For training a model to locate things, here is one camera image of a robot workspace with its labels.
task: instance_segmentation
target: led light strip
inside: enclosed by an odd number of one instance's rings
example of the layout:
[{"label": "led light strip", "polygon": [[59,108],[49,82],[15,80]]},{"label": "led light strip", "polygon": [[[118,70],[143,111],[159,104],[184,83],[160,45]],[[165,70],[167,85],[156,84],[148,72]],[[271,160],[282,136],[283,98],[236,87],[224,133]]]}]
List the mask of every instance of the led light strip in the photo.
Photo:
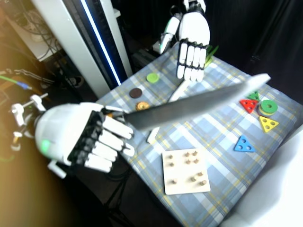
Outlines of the led light strip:
[{"label": "led light strip", "polygon": [[107,53],[107,50],[106,50],[106,48],[105,48],[105,46],[104,46],[104,43],[103,43],[103,41],[102,41],[102,39],[101,39],[100,33],[99,33],[98,29],[97,29],[97,26],[96,26],[96,24],[95,24],[95,22],[94,22],[93,17],[91,16],[91,13],[90,13],[90,11],[89,11],[89,8],[88,8],[88,6],[87,6],[87,4],[86,4],[86,1],[85,1],[85,0],[80,0],[80,1],[81,1],[81,3],[82,3],[82,6],[83,6],[83,8],[84,8],[84,10],[85,10],[85,13],[86,13],[87,17],[89,18],[90,24],[91,24],[91,26],[92,26],[92,28],[93,28],[95,34],[96,34],[96,37],[97,37],[97,39],[98,39],[98,41],[99,41],[99,43],[100,43],[100,46],[101,46],[101,48],[102,48],[102,50],[103,50],[103,52],[104,52],[104,55],[105,55],[105,57],[106,57],[106,59],[107,59],[107,61],[108,61],[108,63],[109,63],[109,66],[110,66],[110,68],[111,68],[111,70],[112,70],[112,72],[113,72],[113,74],[114,74],[114,76],[115,76],[115,79],[116,79],[118,85],[121,85],[121,82],[120,82],[120,80],[119,80],[119,77],[118,77],[118,75],[117,75],[117,73],[116,73],[116,70],[115,70],[115,68],[114,68],[114,66],[113,66],[113,63],[112,63],[112,61],[111,61],[111,59],[110,59],[110,57],[109,57],[109,55],[108,55],[108,53]]}]

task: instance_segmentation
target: knife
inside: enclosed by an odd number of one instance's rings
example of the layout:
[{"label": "knife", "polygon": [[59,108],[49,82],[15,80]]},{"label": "knife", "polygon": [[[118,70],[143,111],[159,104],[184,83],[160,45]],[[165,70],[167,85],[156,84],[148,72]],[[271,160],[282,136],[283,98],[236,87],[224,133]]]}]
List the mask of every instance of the knife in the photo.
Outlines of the knife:
[{"label": "knife", "polygon": [[239,101],[243,96],[255,91],[269,80],[268,74],[258,74],[247,78],[242,83],[207,91],[149,109],[126,113],[124,119],[142,131],[169,123],[186,121]]}]

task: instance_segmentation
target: plaid tablecloth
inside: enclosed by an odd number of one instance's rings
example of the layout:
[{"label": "plaid tablecloth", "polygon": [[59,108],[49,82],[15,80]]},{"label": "plaid tablecloth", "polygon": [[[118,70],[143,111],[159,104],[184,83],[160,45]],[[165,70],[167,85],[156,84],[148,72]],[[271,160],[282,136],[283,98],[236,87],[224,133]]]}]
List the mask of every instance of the plaid tablecloth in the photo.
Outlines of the plaid tablecloth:
[{"label": "plaid tablecloth", "polygon": [[[98,102],[128,111],[134,111],[136,103],[140,101],[150,105],[167,102],[181,83],[175,74],[177,50],[178,45]],[[156,84],[146,81],[146,76],[151,72],[160,76]],[[213,63],[205,70],[202,83],[193,83],[184,92],[184,96],[227,86],[248,76],[214,58]],[[143,95],[138,99],[129,96],[129,91],[135,87],[143,91]],[[152,145],[146,143],[148,132],[135,131],[135,137],[130,143],[135,147],[136,154],[127,158],[127,161],[182,225],[217,226],[257,177],[286,135],[296,124],[302,122],[303,106],[268,85],[258,91],[260,99],[272,99],[279,106],[272,119],[280,124],[269,133],[263,132],[257,112],[248,114],[240,103],[228,105],[187,122],[162,127]],[[248,138],[256,152],[233,151],[241,135]],[[207,150],[206,162],[211,191],[165,195],[161,153],[199,147]]]}]

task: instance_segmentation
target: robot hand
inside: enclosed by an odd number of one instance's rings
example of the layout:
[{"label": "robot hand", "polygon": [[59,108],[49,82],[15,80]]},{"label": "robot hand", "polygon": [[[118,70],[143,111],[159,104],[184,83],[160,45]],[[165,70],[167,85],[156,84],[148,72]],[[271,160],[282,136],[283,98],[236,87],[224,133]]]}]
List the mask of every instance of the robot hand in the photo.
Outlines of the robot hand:
[{"label": "robot hand", "polygon": [[177,17],[171,18],[165,31],[166,35],[161,40],[160,53],[167,49],[166,40],[172,38],[179,26],[177,77],[201,82],[204,77],[206,48],[210,40],[209,26],[204,17],[206,6],[204,0],[185,0],[184,5],[187,13],[182,17],[180,26]]},{"label": "robot hand", "polygon": [[[126,143],[134,131],[125,125],[123,110],[96,103],[66,104],[47,110],[35,131],[40,152],[67,166],[82,165],[108,173],[118,152],[134,155]],[[49,168],[61,178],[66,174]]]}]

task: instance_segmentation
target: green light on robot hand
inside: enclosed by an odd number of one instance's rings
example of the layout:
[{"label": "green light on robot hand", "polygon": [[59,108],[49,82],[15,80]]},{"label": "green light on robot hand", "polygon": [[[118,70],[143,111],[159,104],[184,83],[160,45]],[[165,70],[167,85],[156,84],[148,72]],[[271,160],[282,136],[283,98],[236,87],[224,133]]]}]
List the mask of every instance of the green light on robot hand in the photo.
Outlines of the green light on robot hand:
[{"label": "green light on robot hand", "polygon": [[51,145],[51,142],[49,140],[43,140],[41,144],[41,151],[44,155],[47,154],[47,151],[49,149],[49,146]]}]

